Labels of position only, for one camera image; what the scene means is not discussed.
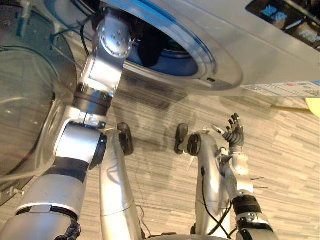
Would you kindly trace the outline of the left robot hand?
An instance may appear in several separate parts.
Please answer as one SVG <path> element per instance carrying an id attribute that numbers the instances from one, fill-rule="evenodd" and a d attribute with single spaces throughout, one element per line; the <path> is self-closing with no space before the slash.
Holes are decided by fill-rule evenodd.
<path id="1" fill-rule="evenodd" d="M 158 64 L 164 48 L 166 37 L 157 29 L 145 28 L 138 46 L 138 56 L 144 67 Z"/>

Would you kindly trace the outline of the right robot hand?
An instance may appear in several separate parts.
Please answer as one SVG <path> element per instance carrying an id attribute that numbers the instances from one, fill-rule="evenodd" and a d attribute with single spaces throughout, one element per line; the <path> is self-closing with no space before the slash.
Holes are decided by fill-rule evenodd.
<path id="1" fill-rule="evenodd" d="M 221 127 L 214 124 L 211 127 L 223 137 L 229 144 L 229 148 L 242 148 L 245 144 L 245 133 L 240 116 L 237 113 L 234 113 L 228 122 L 230 126 L 227 126 L 226 130 L 223 130 Z"/>

